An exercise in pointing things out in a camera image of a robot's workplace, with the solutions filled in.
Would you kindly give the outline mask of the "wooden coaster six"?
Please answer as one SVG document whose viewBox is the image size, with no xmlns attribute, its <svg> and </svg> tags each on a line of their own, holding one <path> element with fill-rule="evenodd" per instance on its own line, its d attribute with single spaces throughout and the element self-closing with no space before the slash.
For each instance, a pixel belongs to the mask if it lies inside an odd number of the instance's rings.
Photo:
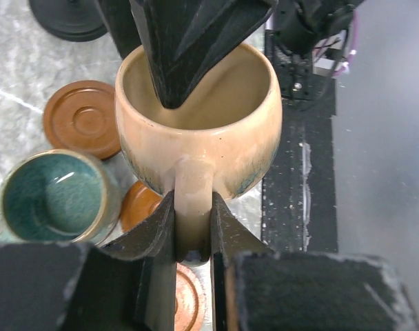
<svg viewBox="0 0 419 331">
<path fill-rule="evenodd" d="M 83 80 L 57 90 L 43 111 L 43 130 L 55 148 L 109 159 L 121 151 L 114 114 L 114 87 Z"/>
</svg>

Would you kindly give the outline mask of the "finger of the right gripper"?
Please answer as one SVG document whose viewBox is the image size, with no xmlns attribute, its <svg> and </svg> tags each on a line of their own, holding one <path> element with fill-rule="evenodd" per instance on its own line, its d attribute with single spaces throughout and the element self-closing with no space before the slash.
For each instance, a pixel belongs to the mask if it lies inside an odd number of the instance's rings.
<svg viewBox="0 0 419 331">
<path fill-rule="evenodd" d="M 179 108 L 205 74 L 259 28 L 277 1 L 131 1 L 158 100 Z"/>
<path fill-rule="evenodd" d="M 141 45 L 129 0 L 96 0 L 96 7 L 122 59 Z"/>
</svg>

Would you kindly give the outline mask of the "wooden coaster four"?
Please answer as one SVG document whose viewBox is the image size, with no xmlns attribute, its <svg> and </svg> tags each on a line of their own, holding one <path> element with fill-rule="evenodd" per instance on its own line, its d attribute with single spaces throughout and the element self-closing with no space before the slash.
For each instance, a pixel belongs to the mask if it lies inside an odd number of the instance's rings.
<svg viewBox="0 0 419 331">
<path fill-rule="evenodd" d="M 196 274 L 184 265 L 176 267 L 176 300 L 174 329 L 200 330 L 205 318 L 206 303 L 203 286 Z"/>
</svg>

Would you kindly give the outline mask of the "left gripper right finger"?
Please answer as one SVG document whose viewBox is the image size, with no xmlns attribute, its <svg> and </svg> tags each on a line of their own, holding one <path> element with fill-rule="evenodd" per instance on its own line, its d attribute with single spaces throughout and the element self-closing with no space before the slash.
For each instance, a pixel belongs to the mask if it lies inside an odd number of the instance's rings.
<svg viewBox="0 0 419 331">
<path fill-rule="evenodd" d="M 396 270 L 380 257 L 268 248 L 212 195 L 215 330 L 417 330 Z"/>
</svg>

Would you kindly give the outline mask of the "beige ceramic mug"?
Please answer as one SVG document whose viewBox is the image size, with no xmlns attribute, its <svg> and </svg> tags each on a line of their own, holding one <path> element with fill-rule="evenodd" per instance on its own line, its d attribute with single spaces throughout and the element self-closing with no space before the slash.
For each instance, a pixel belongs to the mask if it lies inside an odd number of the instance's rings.
<svg viewBox="0 0 419 331">
<path fill-rule="evenodd" d="M 155 193 L 174 193 L 176 260 L 210 258 L 213 194 L 235 199 L 269 170 L 283 126 L 279 82 L 270 61 L 242 43 L 218 62 L 177 109 L 161 105 L 147 55 L 136 48 L 115 82 L 116 125 L 124 157 Z"/>
</svg>

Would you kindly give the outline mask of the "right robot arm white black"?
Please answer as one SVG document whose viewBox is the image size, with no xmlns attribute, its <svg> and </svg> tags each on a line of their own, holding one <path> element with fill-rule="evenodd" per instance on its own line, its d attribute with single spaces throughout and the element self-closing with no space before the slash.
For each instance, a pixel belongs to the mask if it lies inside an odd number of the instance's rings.
<svg viewBox="0 0 419 331">
<path fill-rule="evenodd" d="M 125 58 L 143 46 L 156 96 L 183 105 L 219 61 L 270 17 L 281 50 L 305 56 L 347 28 L 359 1 L 97 1 Z"/>
</svg>

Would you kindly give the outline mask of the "wooden coaster five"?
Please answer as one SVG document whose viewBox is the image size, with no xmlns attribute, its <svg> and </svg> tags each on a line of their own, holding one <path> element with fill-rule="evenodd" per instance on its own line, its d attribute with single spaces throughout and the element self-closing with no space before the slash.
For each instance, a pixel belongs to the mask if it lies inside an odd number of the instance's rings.
<svg viewBox="0 0 419 331">
<path fill-rule="evenodd" d="M 161 201 L 162 198 L 141 181 L 133 184 L 127 191 L 121 205 L 122 231 L 126 233 L 148 218 Z"/>
</svg>

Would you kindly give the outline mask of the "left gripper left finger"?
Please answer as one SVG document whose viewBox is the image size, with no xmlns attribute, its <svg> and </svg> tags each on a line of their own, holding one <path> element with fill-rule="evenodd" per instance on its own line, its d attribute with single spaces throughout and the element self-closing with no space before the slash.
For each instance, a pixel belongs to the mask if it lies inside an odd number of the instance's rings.
<svg viewBox="0 0 419 331">
<path fill-rule="evenodd" d="M 0 243 L 0 330 L 172 330 L 174 195 L 91 243 Z"/>
</svg>

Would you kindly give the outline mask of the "teal glazed mug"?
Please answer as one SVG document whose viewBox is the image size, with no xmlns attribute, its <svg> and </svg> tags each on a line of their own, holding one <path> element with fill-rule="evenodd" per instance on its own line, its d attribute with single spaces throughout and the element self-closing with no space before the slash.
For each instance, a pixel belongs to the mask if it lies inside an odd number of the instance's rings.
<svg viewBox="0 0 419 331">
<path fill-rule="evenodd" d="M 120 187 L 97 158 L 53 149 L 16 165 L 0 189 L 0 243 L 102 243 L 116 227 Z"/>
</svg>

